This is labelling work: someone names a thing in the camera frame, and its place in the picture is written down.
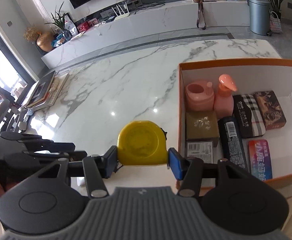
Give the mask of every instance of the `tiled floor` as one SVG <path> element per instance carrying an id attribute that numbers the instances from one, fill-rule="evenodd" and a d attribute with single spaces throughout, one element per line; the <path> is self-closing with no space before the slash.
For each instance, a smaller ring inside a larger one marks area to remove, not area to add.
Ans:
<path id="1" fill-rule="evenodd" d="M 115 56 L 155 46 L 173 43 L 218 40 L 218 39 L 261 39 L 269 41 L 283 58 L 292 59 L 292 25 L 282 24 L 283 33 L 273 36 L 262 36 L 250 31 L 245 26 L 208 27 L 206 30 L 197 28 L 172 31 L 140 37 L 137 39 L 117 43 L 97 51 L 93 51 L 80 58 L 56 68 L 65 71 L 82 64 L 88 64 L 106 57 Z"/>

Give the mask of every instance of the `trash can lid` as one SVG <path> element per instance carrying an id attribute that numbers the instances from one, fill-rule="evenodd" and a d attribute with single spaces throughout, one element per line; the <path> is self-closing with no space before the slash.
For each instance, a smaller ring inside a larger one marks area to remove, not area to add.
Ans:
<path id="1" fill-rule="evenodd" d="M 270 2 L 268 0 L 250 0 L 252 3 L 256 3 L 259 5 L 270 6 Z"/>

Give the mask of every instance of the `brown box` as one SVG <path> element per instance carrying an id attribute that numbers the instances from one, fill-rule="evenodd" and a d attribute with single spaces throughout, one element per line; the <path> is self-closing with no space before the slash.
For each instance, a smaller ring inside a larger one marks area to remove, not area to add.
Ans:
<path id="1" fill-rule="evenodd" d="M 219 141 L 216 113 L 214 111 L 186 112 L 186 141 L 213 141 L 213 147 L 216 147 Z"/>
<path id="2" fill-rule="evenodd" d="M 281 128 L 286 124 L 286 118 L 274 91 L 256 92 L 254 94 L 266 130 Z"/>

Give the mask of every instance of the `plaid case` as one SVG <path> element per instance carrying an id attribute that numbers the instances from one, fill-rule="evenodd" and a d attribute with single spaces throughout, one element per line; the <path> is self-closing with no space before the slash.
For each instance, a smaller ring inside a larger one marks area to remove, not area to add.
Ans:
<path id="1" fill-rule="evenodd" d="M 253 95 L 236 95 L 234 98 L 234 116 L 240 127 L 242 138 L 254 138 L 265 134 L 265 125 L 259 106 Z"/>

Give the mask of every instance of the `gray trash can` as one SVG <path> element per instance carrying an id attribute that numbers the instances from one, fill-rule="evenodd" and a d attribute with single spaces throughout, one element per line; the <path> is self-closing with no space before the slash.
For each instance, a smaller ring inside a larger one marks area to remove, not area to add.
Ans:
<path id="1" fill-rule="evenodd" d="M 270 30 L 270 2 L 268 0 L 249 0 L 250 28 L 259 35 L 267 35 Z"/>

